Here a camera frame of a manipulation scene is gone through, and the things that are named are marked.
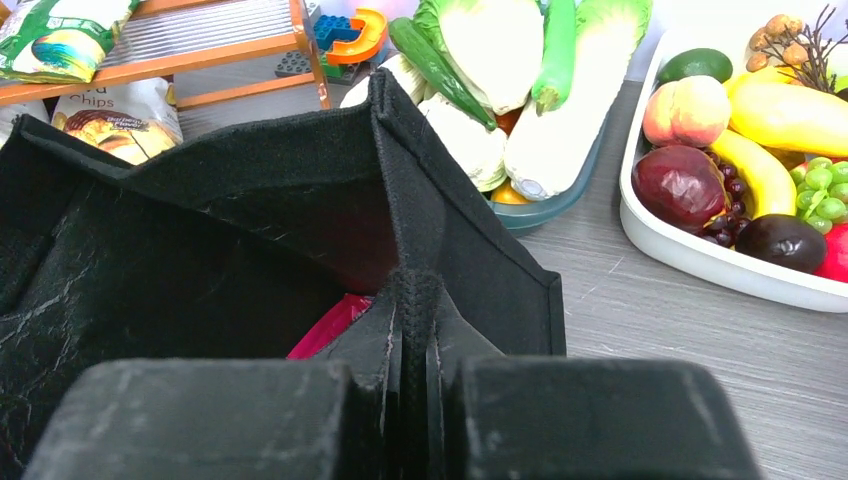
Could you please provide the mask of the pink red snack packet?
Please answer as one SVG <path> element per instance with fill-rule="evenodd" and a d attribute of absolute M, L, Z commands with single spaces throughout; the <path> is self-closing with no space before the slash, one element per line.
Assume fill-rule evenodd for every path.
<path fill-rule="evenodd" d="M 308 359 L 342 335 L 373 303 L 370 296 L 345 294 L 304 335 L 287 355 L 289 360 Z"/>

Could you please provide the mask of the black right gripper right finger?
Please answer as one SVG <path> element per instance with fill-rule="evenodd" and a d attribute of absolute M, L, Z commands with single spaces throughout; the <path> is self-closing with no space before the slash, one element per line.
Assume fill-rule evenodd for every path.
<path fill-rule="evenodd" d="M 438 303 L 431 479 L 758 479 L 729 399 L 686 361 L 507 356 Z"/>

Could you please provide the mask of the green cucumber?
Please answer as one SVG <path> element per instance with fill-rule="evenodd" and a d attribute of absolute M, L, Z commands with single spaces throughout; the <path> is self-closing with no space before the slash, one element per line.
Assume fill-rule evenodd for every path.
<path fill-rule="evenodd" d="M 397 49 L 439 93 L 488 131 L 497 128 L 494 116 L 471 94 L 453 67 L 436 51 L 412 19 L 393 19 L 388 24 L 388 30 L 389 37 Z"/>

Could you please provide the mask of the black tote bag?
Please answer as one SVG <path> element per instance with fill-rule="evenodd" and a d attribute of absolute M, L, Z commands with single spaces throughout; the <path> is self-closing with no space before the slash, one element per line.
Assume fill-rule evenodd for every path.
<path fill-rule="evenodd" d="M 425 392 L 443 295 L 504 353 L 566 350 L 560 276 L 388 72 L 360 105 L 231 126 L 138 166 L 29 116 L 15 130 L 1 150 L 5 479 L 28 479 L 87 370 L 289 360 L 345 294 L 395 307 L 386 415 Z"/>

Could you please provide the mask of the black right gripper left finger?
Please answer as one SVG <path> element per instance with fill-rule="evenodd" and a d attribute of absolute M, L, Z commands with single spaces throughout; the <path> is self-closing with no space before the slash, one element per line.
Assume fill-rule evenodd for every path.
<path fill-rule="evenodd" d="M 395 307 L 310 360 L 125 360 L 87 370 L 28 479 L 383 479 Z"/>

